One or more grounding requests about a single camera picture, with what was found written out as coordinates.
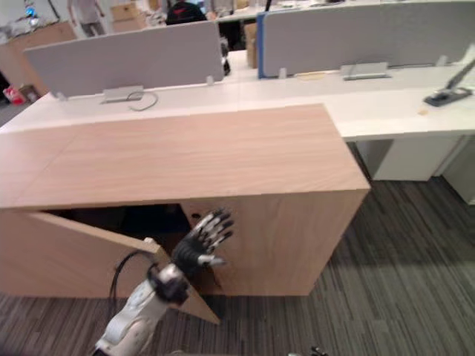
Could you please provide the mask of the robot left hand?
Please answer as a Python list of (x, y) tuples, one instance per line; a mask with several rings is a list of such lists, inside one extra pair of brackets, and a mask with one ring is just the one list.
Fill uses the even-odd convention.
[(214, 254), (217, 247), (233, 235), (234, 220), (227, 210), (218, 209), (203, 217), (187, 235), (179, 241), (171, 254), (171, 262), (187, 278), (209, 266), (226, 263)]

